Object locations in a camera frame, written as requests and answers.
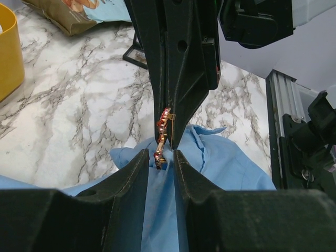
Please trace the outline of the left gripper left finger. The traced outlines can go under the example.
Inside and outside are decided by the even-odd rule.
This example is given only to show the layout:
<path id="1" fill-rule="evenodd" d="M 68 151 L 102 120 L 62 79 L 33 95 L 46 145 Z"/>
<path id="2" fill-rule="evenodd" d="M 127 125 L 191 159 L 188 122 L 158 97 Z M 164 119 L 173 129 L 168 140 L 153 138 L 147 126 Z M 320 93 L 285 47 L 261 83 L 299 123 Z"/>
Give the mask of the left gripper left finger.
<path id="1" fill-rule="evenodd" d="M 149 152 L 69 196 L 56 189 L 1 191 L 1 251 L 140 251 Z"/>

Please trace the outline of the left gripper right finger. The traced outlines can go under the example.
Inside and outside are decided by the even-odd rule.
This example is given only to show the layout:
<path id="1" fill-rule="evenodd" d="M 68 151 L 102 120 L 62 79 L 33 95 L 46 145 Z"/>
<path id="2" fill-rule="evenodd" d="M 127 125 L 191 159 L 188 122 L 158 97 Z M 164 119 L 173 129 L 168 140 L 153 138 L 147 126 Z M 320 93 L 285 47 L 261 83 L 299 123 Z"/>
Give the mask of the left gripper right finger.
<path id="1" fill-rule="evenodd" d="M 174 151 L 180 251 L 335 251 L 335 202 L 317 190 L 225 191 Z"/>

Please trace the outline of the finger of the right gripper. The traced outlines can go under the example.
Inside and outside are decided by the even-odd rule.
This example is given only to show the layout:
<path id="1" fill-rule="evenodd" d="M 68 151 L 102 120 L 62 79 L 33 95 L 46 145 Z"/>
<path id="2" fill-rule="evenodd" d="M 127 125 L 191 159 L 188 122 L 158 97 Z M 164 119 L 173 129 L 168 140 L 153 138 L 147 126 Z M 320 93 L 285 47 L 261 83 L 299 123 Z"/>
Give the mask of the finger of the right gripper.
<path id="1" fill-rule="evenodd" d="M 164 1 L 164 105 L 175 116 L 167 127 L 176 149 L 191 117 L 220 77 L 217 1 Z"/>
<path id="2" fill-rule="evenodd" d="M 166 30 L 162 1 L 125 1 L 139 42 L 144 50 L 154 99 L 154 122 L 164 109 L 166 77 Z"/>

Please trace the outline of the blue shirt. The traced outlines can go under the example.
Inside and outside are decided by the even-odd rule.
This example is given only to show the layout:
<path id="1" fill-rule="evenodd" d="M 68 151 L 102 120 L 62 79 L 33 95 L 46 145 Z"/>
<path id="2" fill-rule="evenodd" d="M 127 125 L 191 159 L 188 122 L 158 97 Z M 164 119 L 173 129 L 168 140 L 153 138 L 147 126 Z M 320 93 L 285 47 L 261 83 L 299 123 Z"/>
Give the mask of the blue shirt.
<path id="1" fill-rule="evenodd" d="M 222 137 L 220 133 L 220 129 L 206 130 L 196 125 L 188 126 L 176 150 L 183 153 L 194 169 L 225 191 L 275 191 L 270 177 L 234 142 Z M 153 156 L 156 147 L 157 142 L 148 139 L 134 148 L 113 149 L 110 155 L 119 171 L 140 151 L 148 150 L 149 174 L 140 251 L 180 251 L 174 182 L 175 150 L 164 147 L 166 162 L 158 170 Z M 61 192 L 76 196 L 108 177 Z M 1 191 L 15 189 L 46 188 L 1 177 Z"/>

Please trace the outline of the red leaf brooch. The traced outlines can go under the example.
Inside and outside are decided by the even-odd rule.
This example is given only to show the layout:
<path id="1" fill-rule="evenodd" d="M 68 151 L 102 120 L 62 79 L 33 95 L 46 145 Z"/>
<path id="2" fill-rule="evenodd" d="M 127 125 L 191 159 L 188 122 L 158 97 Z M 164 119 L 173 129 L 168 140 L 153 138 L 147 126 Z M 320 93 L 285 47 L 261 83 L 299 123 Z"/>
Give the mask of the red leaf brooch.
<path id="1" fill-rule="evenodd" d="M 156 126 L 158 128 L 159 137 L 157 140 L 158 142 L 157 148 L 153 156 L 154 156 L 156 168 L 158 170 L 161 170 L 162 165 L 166 162 L 165 158 L 163 157 L 163 150 L 164 150 L 165 141 L 167 140 L 167 124 L 169 120 L 174 122 L 175 114 L 172 114 L 171 108 L 167 107 L 163 110 L 158 122 L 156 123 Z"/>

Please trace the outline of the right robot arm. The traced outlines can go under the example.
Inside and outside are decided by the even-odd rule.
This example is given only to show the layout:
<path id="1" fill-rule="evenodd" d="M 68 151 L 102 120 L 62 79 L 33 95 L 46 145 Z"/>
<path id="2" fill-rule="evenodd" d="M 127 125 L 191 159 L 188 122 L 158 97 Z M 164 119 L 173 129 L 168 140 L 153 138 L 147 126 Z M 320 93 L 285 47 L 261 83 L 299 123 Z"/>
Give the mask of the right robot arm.
<path id="1" fill-rule="evenodd" d="M 291 36 L 296 27 L 333 8 L 335 1 L 126 1 L 144 50 L 154 95 L 154 119 L 169 108 L 176 149 L 184 129 L 218 87 L 219 37 L 259 49 Z"/>

